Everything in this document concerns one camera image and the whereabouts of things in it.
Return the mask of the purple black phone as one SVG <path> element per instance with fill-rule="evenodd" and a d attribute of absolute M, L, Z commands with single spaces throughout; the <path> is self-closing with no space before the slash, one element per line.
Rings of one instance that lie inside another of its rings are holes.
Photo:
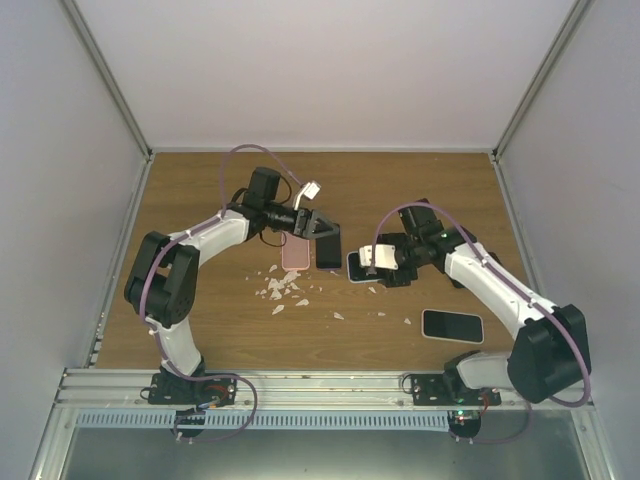
<path fill-rule="evenodd" d="M 342 268 L 341 235 L 316 240 L 315 264 L 318 270 L 335 271 Z"/>

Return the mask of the pink phone case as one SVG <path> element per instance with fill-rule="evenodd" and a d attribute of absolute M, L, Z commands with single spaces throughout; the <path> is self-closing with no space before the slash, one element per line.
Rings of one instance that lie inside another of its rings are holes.
<path fill-rule="evenodd" d="M 289 271 L 304 271 L 310 267 L 310 241 L 294 236 L 288 232 L 282 233 L 281 266 Z"/>

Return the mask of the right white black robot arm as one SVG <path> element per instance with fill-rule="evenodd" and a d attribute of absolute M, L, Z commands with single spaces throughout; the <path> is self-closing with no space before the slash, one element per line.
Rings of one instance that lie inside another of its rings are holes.
<path fill-rule="evenodd" d="M 526 286 L 446 212 L 422 199 L 394 208 L 403 232 L 375 230 L 360 250 L 363 266 L 381 273 L 389 287 L 408 286 L 419 268 L 434 266 L 457 288 L 472 293 L 502 323 L 514 343 L 507 353 L 472 352 L 445 367 L 443 393 L 464 405 L 479 389 L 513 390 L 539 404 L 568 408 L 591 398 L 591 358 L 586 319 L 573 304 L 559 306 Z"/>

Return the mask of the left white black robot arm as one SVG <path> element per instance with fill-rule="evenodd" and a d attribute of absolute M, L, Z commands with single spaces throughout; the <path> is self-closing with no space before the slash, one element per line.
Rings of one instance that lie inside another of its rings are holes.
<path fill-rule="evenodd" d="M 213 217 L 171 235 L 152 231 L 140 244 L 124 298 L 148 327 L 161 367 L 174 375 L 171 391 L 185 404 L 198 402 L 206 391 L 204 359 L 189 324 L 200 267 L 265 229 L 304 240 L 340 233 L 339 225 L 320 211 L 278 202 L 280 180 L 277 171 L 258 167 L 249 185 Z"/>

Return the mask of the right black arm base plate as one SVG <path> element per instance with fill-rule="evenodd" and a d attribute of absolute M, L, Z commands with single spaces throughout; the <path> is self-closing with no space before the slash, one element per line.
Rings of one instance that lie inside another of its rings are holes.
<path fill-rule="evenodd" d="M 411 395 L 415 406 L 467 408 L 502 404 L 499 392 L 467 387 L 455 369 L 441 373 L 405 373 L 399 385 L 405 394 Z"/>

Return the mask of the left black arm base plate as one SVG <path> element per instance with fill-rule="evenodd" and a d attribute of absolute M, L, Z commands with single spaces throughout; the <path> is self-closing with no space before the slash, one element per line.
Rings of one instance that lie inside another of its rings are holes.
<path fill-rule="evenodd" d="M 140 391 L 142 400 L 151 405 L 199 405 L 223 407 L 235 403 L 237 382 L 230 379 L 193 382 L 164 369 L 152 376 L 151 383 Z"/>

